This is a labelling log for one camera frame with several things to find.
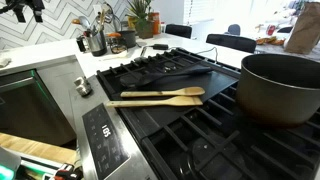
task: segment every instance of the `white countertop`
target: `white countertop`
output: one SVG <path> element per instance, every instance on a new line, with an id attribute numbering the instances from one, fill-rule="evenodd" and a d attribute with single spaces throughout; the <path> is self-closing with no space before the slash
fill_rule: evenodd
<path id="1" fill-rule="evenodd" d="M 137 39 L 137 43 L 141 46 L 168 44 L 169 48 L 181 47 L 193 53 L 216 47 L 218 50 L 218 61 L 237 68 L 241 68 L 241 60 L 250 55 L 250 53 L 168 34 L 156 35 L 152 39 L 146 40 Z M 110 50 L 103 56 L 93 57 L 90 52 L 80 52 L 75 39 L 3 50 L 0 51 L 0 57 L 11 58 L 12 62 L 5 68 L 0 69 L 0 76 L 77 59 L 85 76 L 90 77 L 96 74 L 97 70 L 104 71 L 109 69 L 109 67 L 117 67 L 120 64 L 129 63 L 134 58 L 139 57 L 141 51 L 142 48 L 139 47 L 130 48 L 125 58 L 112 58 L 113 55 Z M 163 51 L 153 50 L 152 47 L 149 47 L 147 48 L 145 57 L 154 56 L 157 53 L 161 54 Z M 216 52 L 212 50 L 200 55 L 214 60 Z"/>
<path id="2" fill-rule="evenodd" d="M 265 31 L 261 31 L 260 33 L 244 33 L 242 36 L 251 38 L 251 39 L 258 39 L 258 38 L 267 38 L 276 36 L 278 39 L 288 39 L 290 33 L 274 33 L 272 36 L 266 35 Z M 257 45 L 257 51 L 263 51 L 264 53 L 273 53 L 273 54 L 284 54 L 289 56 L 297 56 L 306 59 L 311 59 L 315 61 L 320 61 L 320 43 L 318 43 L 309 54 L 297 54 L 297 53 L 289 53 L 284 51 L 283 45 L 271 45 L 271 44 L 263 44 Z"/>

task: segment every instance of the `wooden spoon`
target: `wooden spoon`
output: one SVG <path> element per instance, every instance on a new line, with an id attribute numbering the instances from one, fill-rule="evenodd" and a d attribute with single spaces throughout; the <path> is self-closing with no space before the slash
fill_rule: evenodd
<path id="1" fill-rule="evenodd" d="M 109 101 L 107 107 L 138 107 L 138 106 L 198 106 L 202 102 L 197 96 L 176 96 L 167 100 L 157 101 Z"/>
<path id="2" fill-rule="evenodd" d="M 201 87 L 188 87 L 175 91 L 132 91 L 122 92 L 121 97 L 146 97 L 146 96 L 198 96 L 204 94 Z"/>
<path id="3" fill-rule="evenodd" d="M 72 24 L 80 24 L 80 19 L 73 19 Z"/>
<path id="4" fill-rule="evenodd" d="M 106 11 L 104 9 L 102 9 L 102 12 L 100 14 L 100 25 L 99 25 L 98 31 L 102 31 L 103 30 L 103 24 L 104 24 L 105 16 L 106 16 Z"/>

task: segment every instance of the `stovetop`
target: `stovetop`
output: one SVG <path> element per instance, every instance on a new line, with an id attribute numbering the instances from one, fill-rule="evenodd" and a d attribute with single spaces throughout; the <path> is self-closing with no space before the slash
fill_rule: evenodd
<path id="1" fill-rule="evenodd" d="M 146 73 L 174 73 L 199 67 L 214 71 L 167 77 L 143 87 L 121 84 Z M 319 111 L 295 129 L 253 123 L 236 105 L 239 69 L 177 49 L 97 74 L 111 100 L 127 100 L 120 97 L 122 91 L 189 86 L 205 89 L 201 96 L 204 105 L 198 107 L 117 109 L 160 179 L 314 179 L 317 173 Z"/>

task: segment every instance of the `black pot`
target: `black pot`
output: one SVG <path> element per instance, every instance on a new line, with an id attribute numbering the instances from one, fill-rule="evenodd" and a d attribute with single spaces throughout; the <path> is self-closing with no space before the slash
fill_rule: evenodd
<path id="1" fill-rule="evenodd" d="M 136 32 L 135 31 L 119 31 L 118 33 L 126 40 L 127 48 L 136 46 Z"/>
<path id="2" fill-rule="evenodd" d="M 258 123 L 293 127 L 320 107 L 320 63 L 258 54 L 242 60 L 236 101 Z"/>

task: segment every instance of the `jar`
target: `jar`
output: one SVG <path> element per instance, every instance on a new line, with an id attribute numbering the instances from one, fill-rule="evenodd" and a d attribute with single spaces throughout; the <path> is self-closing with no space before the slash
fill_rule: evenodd
<path id="1" fill-rule="evenodd" d="M 164 22 L 161 22 L 160 32 L 161 32 L 161 33 L 165 33 L 165 32 L 166 32 L 166 24 L 165 24 Z"/>
<path id="2" fill-rule="evenodd" d="M 267 28 L 267 34 L 269 36 L 272 36 L 274 30 L 276 30 L 276 26 L 275 25 L 269 25 L 268 28 Z"/>
<path id="3" fill-rule="evenodd" d="M 149 19 L 153 21 L 153 34 L 160 34 L 161 33 L 160 13 L 152 12 Z"/>

